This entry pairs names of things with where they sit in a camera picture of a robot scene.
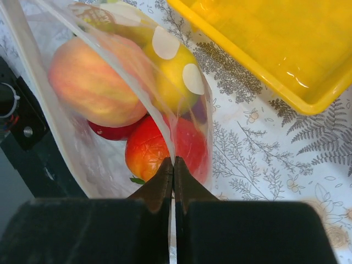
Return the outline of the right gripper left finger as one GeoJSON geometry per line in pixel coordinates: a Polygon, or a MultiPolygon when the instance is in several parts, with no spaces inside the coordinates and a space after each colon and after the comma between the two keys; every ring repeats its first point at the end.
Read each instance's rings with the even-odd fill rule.
{"type": "Polygon", "coordinates": [[[173,166],[126,199],[35,199],[1,238],[1,263],[168,263],[173,166]]]}

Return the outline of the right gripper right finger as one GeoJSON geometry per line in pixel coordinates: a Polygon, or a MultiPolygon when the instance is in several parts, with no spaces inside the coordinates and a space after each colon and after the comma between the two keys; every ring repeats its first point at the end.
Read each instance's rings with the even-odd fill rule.
{"type": "Polygon", "coordinates": [[[174,164],[178,263],[336,263],[312,206],[295,201],[221,201],[174,164]]]}

